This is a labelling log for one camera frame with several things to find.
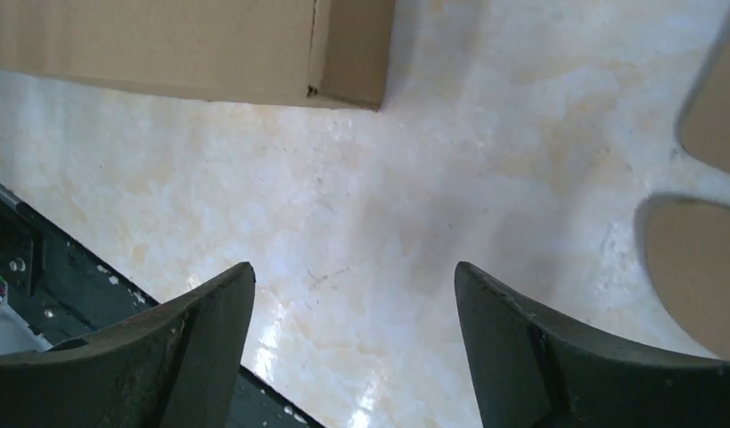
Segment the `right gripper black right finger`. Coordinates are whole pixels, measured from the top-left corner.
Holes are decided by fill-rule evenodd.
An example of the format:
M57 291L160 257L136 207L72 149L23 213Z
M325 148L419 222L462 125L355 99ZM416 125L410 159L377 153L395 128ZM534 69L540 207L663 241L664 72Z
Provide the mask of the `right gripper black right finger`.
M607 333L469 262L455 298L486 427L730 427L730 362Z

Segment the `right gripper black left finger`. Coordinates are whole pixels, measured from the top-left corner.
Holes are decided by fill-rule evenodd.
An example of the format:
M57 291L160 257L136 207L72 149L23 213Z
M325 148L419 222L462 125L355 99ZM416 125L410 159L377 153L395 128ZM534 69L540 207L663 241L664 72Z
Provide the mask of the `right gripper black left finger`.
M256 279L242 262L43 352L0 356L0 427L223 427Z

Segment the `brown cardboard box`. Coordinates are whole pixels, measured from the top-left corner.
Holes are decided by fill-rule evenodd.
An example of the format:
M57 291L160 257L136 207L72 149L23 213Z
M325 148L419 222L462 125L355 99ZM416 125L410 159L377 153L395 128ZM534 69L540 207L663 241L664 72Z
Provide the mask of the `brown cardboard box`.
M376 111L391 1L0 1L0 69L121 91Z

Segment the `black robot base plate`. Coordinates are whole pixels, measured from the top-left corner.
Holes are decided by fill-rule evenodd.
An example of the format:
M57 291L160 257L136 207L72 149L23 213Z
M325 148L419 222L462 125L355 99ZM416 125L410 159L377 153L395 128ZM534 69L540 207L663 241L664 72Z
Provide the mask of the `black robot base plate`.
M163 303L0 184L0 356L47 351ZM223 427L314 426L240 363Z

